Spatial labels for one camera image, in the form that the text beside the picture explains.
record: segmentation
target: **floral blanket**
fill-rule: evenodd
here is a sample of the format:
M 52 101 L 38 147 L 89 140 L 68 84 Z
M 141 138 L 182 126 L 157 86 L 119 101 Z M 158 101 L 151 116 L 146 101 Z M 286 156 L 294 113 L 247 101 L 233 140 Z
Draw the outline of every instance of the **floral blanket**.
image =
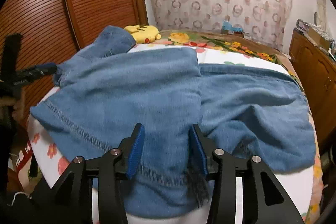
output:
M 214 33 L 195 32 L 189 30 L 184 31 L 164 30 L 161 31 L 160 34 L 161 39 L 154 41 L 152 44 L 179 45 L 179 46 L 184 45 L 190 47 L 197 47 L 196 51 L 198 51 L 198 49 L 201 50 L 202 48 L 210 48 L 226 52 L 239 52 L 249 57 L 261 58 L 269 62 L 279 64 L 288 71 L 288 73 L 298 83 L 299 87 L 301 88 L 301 91 L 304 93 L 301 82 L 295 70 L 293 69 L 293 66 L 290 63 L 290 61 L 281 52 L 273 48 L 234 35 L 221 35 Z M 314 125 L 311 113 L 309 113 L 309 119 L 311 124 Z M 319 205 L 323 190 L 322 169 L 320 163 L 319 148 L 316 140 L 316 133 L 315 133 L 315 143 L 316 143 L 316 155 L 314 164 L 312 196 L 308 212 L 302 215 L 302 218 L 307 224 L 314 223 L 320 215 Z

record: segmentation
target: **pink flower print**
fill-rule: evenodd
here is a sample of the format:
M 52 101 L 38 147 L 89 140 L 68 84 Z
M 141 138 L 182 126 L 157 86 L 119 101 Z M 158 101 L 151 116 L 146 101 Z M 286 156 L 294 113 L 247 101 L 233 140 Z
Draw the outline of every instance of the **pink flower print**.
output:
M 196 48 L 195 51 L 197 53 L 203 53 L 203 52 L 205 52 L 205 49 L 204 48 Z
M 64 170 L 68 167 L 70 162 L 66 159 L 66 157 L 62 157 L 58 160 L 58 173 L 62 175 Z
M 171 45 L 173 42 L 172 41 L 169 41 L 169 40 L 163 40 L 163 39 L 161 39 L 161 40 L 157 40 L 157 41 L 155 41 L 155 44 L 162 44 L 162 45 Z
M 192 46 L 192 47 L 200 47 L 200 48 L 204 48 L 207 46 L 206 43 L 196 43 L 196 42 L 193 42 L 193 41 L 190 41 L 188 44 L 186 44 L 188 46 Z

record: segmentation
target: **black metal bracket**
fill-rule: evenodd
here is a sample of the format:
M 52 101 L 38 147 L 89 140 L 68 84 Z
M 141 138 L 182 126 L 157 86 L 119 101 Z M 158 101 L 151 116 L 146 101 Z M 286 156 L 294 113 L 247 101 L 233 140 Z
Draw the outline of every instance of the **black metal bracket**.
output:
M 304 223 L 280 182 L 259 156 L 244 160 L 230 155 L 205 138 L 197 124 L 189 130 L 189 140 L 193 163 L 206 180 L 215 181 L 207 224 L 235 223 L 236 177 L 243 179 L 243 224 Z M 31 199 L 21 197 L 10 209 L 6 207 L 6 215 L 10 212 L 12 217 L 24 207 L 34 223 L 45 223 L 55 211 L 59 213 L 54 216 L 54 223 L 92 223 L 92 180 L 98 178 L 100 224 L 127 224 L 119 181 L 131 179 L 135 174 L 143 143 L 144 128 L 137 124 L 132 135 L 123 139 L 118 148 L 96 159 L 75 157 L 51 189 L 42 180 Z M 22 214 L 22 220 L 27 223 L 26 214 Z
M 207 224 L 234 224 L 236 177 L 243 179 L 243 224 L 303 224 L 302 217 L 259 156 L 236 158 L 205 138 L 197 124 L 189 131 L 191 156 L 206 180 L 215 180 Z

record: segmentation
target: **cabinet door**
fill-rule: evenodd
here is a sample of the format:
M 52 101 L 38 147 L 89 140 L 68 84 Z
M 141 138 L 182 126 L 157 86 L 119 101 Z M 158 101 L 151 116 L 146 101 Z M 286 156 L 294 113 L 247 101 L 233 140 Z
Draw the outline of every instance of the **cabinet door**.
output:
M 322 103 L 315 110 L 314 123 L 319 145 L 332 132 L 336 126 L 336 77 L 328 80 L 329 84 L 322 97 Z
M 316 49 L 314 52 L 314 67 L 311 68 L 310 75 L 312 82 L 307 87 L 306 93 L 313 117 L 316 115 L 319 106 L 323 103 L 328 86 L 334 77 L 333 68 L 321 55 L 322 53 Z
M 293 38 L 292 38 L 292 42 L 291 42 L 291 46 L 289 48 L 289 55 L 292 58 L 292 63 L 294 64 L 296 62 L 296 59 L 298 57 L 300 48 L 302 46 L 301 40 L 296 32 L 293 32 Z
M 295 62 L 293 63 L 293 68 L 295 69 L 305 93 L 308 98 L 308 94 L 312 93 L 311 83 L 313 79 L 311 77 L 312 69 L 315 67 L 316 58 L 314 57 L 314 46 L 304 38 L 300 39 L 300 49 L 298 51 Z

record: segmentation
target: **yellow plush toy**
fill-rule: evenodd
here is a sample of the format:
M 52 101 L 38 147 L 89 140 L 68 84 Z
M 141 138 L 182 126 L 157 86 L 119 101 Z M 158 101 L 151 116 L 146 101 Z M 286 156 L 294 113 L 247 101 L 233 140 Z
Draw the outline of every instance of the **yellow plush toy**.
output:
M 150 43 L 154 42 L 155 39 L 161 39 L 159 30 L 152 25 L 126 26 L 124 30 L 133 36 L 137 44 Z

